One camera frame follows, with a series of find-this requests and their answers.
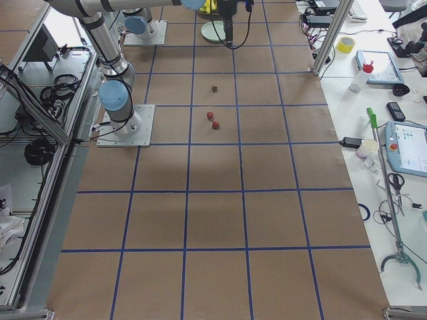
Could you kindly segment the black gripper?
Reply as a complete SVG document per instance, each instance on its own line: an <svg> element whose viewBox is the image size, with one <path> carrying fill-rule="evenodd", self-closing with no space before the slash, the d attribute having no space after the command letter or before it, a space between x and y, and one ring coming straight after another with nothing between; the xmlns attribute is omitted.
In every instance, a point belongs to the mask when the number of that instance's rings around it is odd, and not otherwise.
<svg viewBox="0 0 427 320"><path fill-rule="evenodd" d="M237 8L237 0L217 0L218 15L224 23L226 46L232 46L233 43L233 16L237 13Z"/></svg>

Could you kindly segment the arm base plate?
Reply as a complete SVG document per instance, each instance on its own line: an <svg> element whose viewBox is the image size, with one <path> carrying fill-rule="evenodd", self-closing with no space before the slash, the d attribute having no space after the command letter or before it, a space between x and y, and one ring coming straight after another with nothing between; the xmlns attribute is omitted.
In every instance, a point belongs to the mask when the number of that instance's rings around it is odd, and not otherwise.
<svg viewBox="0 0 427 320"><path fill-rule="evenodd" d="M154 46L165 43L167 21L151 20L147 22L142 17L125 20L125 40L127 46Z"/></svg>
<svg viewBox="0 0 427 320"><path fill-rule="evenodd" d="M134 105L133 117L120 130L121 124L112 122L102 126L98 147L149 147L155 115L155 105Z"/></svg>

